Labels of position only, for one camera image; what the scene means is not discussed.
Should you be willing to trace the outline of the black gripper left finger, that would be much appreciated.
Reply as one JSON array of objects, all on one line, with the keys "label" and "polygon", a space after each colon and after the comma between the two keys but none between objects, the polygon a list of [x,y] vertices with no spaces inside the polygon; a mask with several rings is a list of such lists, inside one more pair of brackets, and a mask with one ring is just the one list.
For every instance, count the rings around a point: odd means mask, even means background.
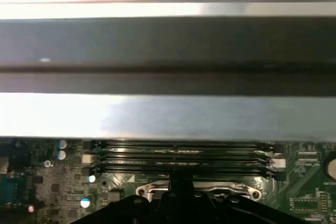
[{"label": "black gripper left finger", "polygon": [[96,212],[82,217],[79,223],[181,223],[182,174],[173,172],[169,190],[154,205],[146,198],[132,195],[112,202]]}]

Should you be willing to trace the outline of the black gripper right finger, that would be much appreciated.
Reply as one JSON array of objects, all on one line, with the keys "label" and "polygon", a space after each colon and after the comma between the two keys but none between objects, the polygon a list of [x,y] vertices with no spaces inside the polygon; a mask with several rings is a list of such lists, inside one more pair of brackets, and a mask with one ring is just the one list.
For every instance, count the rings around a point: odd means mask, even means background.
[{"label": "black gripper right finger", "polygon": [[181,206],[181,223],[307,223],[239,195],[215,203],[195,189],[191,172],[181,172]]}]

